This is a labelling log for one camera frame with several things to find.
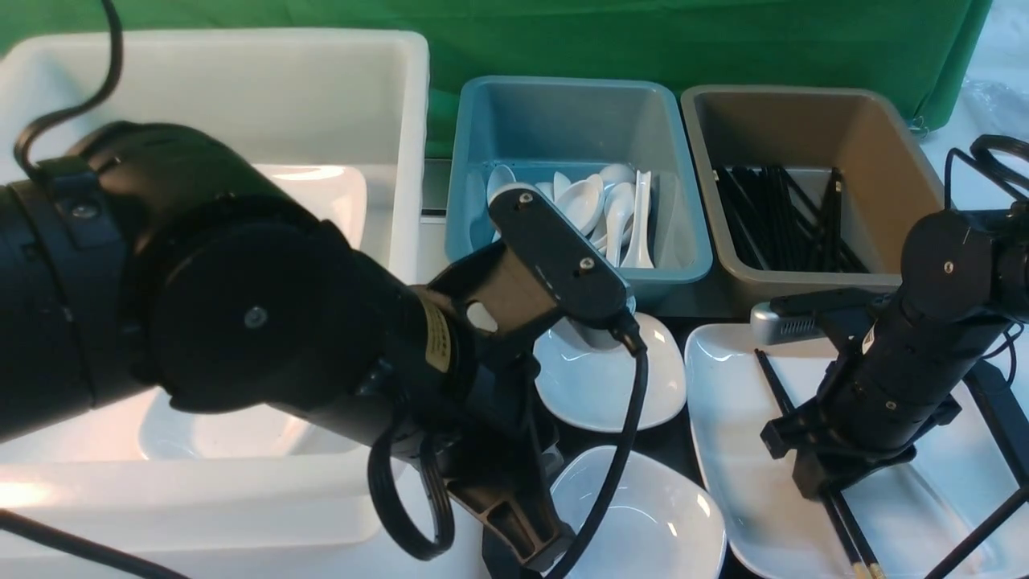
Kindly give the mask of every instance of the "white bowl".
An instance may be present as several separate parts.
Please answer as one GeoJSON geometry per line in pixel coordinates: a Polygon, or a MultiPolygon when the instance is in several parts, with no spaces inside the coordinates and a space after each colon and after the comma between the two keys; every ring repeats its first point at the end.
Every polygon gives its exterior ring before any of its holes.
{"type": "MultiPolygon", "coordinates": [[[[614,457],[613,446],[591,448],[551,486],[561,520],[578,531],[614,457]]],[[[725,521],[695,482],[632,453],[611,506],[572,568],[578,579],[716,579],[725,555],[725,521]]]]}
{"type": "MultiPolygon", "coordinates": [[[[649,371],[640,430],[663,425],[686,404],[686,374],[675,337],[664,324],[637,314],[649,371]]],[[[598,350],[562,320],[536,340],[543,406],[564,423],[598,433],[618,433],[626,422],[636,362],[622,347],[598,350]]]]}

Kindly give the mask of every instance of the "green cloth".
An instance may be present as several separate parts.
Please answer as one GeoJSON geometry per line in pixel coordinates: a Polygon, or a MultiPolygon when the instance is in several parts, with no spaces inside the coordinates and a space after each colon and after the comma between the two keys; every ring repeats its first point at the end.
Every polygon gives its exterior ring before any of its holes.
{"type": "MultiPolygon", "coordinates": [[[[449,156],[458,95],[485,74],[859,86],[947,122],[991,0],[116,0],[129,29],[349,27],[429,40],[427,154],[449,156]]],[[[8,0],[0,52],[104,29],[99,0],[8,0]]]]}

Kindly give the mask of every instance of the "black table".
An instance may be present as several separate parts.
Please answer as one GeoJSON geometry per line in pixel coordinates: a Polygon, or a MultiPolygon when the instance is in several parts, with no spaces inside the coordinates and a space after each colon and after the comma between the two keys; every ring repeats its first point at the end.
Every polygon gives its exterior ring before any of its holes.
{"type": "MultiPolygon", "coordinates": [[[[671,330],[678,342],[679,352],[682,352],[689,333],[706,324],[722,323],[725,320],[704,321],[697,319],[664,319],[662,322],[671,330]]],[[[636,443],[633,450],[645,455],[697,484],[704,486],[701,478],[700,466],[697,463],[697,453],[694,448],[694,438],[689,431],[689,398],[686,394],[686,407],[682,409],[674,419],[668,423],[641,431],[636,436],[636,443]]],[[[600,434],[575,427],[570,427],[555,419],[558,426],[560,440],[558,449],[561,450],[566,463],[574,460],[583,451],[595,446],[614,445],[617,442],[617,434],[600,434]]],[[[492,579],[528,579],[534,576],[531,572],[522,570],[514,558],[507,553],[505,547],[493,539],[489,534],[483,537],[483,554],[487,567],[490,569],[492,579]]],[[[722,566],[721,579],[754,579],[758,577],[748,571],[741,564],[730,549],[725,549],[725,562],[722,566]]]]}

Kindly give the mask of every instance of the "yellow label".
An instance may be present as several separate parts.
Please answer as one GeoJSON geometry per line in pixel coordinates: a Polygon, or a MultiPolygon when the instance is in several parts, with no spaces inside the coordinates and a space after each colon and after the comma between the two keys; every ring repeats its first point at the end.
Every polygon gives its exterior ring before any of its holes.
{"type": "Polygon", "coordinates": [[[425,310],[425,362],[440,372],[450,370],[451,337],[443,313],[419,296],[425,310]]]}

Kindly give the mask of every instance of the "white spoon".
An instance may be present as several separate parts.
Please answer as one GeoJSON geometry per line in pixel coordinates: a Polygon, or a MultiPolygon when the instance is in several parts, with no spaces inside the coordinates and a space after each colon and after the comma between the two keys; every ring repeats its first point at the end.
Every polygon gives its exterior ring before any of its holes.
{"type": "Polygon", "coordinates": [[[647,224],[650,215],[650,171],[636,172],[636,224],[629,240],[624,267],[653,268],[650,252],[647,250],[647,224]]]}
{"type": "Polygon", "coordinates": [[[514,172],[506,165],[497,165],[490,173],[490,180],[486,183],[486,203],[489,205],[497,197],[500,189],[516,182],[514,172]]]}
{"type": "Polygon", "coordinates": [[[607,260],[614,266],[622,262],[622,236],[626,230],[626,222],[633,216],[634,197],[632,183],[618,183],[611,188],[607,203],[604,204],[604,215],[607,217],[607,260]]]}
{"type": "Polygon", "coordinates": [[[636,171],[629,165],[614,162],[600,170],[600,178],[604,180],[604,189],[610,190],[618,183],[636,182],[636,171]]]}
{"type": "Polygon", "coordinates": [[[539,192],[543,193],[543,196],[554,201],[554,183],[540,181],[536,183],[536,188],[539,189],[539,192]]]}
{"type": "Polygon", "coordinates": [[[593,186],[597,187],[597,189],[600,190],[600,206],[601,206],[601,208],[603,208],[604,207],[604,203],[607,201],[607,190],[608,190],[604,186],[604,179],[602,179],[600,177],[600,175],[598,175],[598,174],[595,173],[595,174],[590,175],[589,177],[587,177],[586,180],[592,182],[593,186]]]}
{"type": "MultiPolygon", "coordinates": [[[[623,231],[622,231],[622,246],[623,247],[625,247],[626,245],[629,244],[629,239],[632,237],[632,233],[633,233],[633,221],[634,220],[635,220],[635,217],[629,217],[629,220],[626,221],[626,228],[623,229],[623,231]]],[[[597,229],[599,229],[599,228],[601,228],[603,226],[603,228],[604,228],[604,234],[600,234],[600,236],[597,236],[597,237],[592,237],[592,236],[590,237],[590,243],[593,243],[593,246],[596,247],[598,251],[603,252],[603,253],[607,252],[607,222],[606,221],[607,221],[606,219],[601,219],[600,221],[597,222],[597,228],[594,229],[594,230],[597,230],[597,229]]]]}
{"type": "Polygon", "coordinates": [[[572,181],[561,171],[554,173],[554,202],[557,203],[561,195],[572,185],[572,181]]]}
{"type": "Polygon", "coordinates": [[[600,189],[594,181],[576,181],[557,202],[558,209],[582,234],[597,226],[604,207],[600,204],[600,189]]]}
{"type": "Polygon", "coordinates": [[[590,243],[600,251],[607,246],[607,219],[597,221],[597,226],[593,227],[593,232],[590,233],[590,243]]]}

